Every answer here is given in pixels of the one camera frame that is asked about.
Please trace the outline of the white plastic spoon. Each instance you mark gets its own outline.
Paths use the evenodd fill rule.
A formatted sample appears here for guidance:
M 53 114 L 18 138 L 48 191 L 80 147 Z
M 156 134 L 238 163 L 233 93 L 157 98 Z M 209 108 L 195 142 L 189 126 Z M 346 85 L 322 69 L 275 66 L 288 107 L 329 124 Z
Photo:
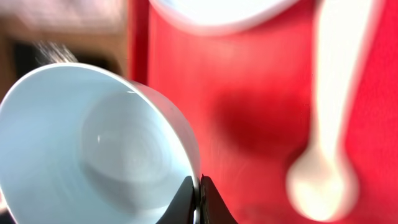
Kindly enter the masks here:
M 310 220 L 337 221 L 358 199 L 358 179 L 343 137 L 382 5 L 377 0 L 325 0 L 318 5 L 310 139 L 286 177 L 290 203 Z

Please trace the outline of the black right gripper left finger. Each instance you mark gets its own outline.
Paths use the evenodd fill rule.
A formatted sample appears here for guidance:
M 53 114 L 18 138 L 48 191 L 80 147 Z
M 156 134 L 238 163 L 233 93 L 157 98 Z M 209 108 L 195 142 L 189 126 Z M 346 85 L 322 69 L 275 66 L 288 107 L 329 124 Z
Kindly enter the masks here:
M 156 224 L 193 224 L 194 210 L 195 189 L 192 178 L 187 176 Z

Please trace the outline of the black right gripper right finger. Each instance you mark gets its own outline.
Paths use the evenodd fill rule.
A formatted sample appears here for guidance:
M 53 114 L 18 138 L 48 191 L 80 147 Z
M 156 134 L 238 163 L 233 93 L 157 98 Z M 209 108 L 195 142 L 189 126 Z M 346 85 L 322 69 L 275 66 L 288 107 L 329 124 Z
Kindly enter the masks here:
M 200 223 L 238 224 L 228 210 L 212 179 L 204 175 L 200 182 Z

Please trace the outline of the light blue rice bowl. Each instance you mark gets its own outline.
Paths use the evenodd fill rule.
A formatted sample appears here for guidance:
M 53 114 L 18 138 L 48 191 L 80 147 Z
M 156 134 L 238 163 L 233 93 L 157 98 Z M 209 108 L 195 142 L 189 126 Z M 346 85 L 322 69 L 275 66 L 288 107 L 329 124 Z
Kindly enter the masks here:
M 17 223 L 155 223 L 199 175 L 182 112 L 102 68 L 37 68 L 1 102 L 1 191 Z

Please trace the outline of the light blue plate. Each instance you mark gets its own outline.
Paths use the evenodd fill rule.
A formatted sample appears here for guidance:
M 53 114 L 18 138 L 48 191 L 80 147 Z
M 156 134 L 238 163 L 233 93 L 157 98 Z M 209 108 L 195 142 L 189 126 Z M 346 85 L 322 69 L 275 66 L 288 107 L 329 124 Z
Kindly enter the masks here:
M 297 0 L 150 0 L 174 27 L 195 35 L 229 35 L 255 27 Z

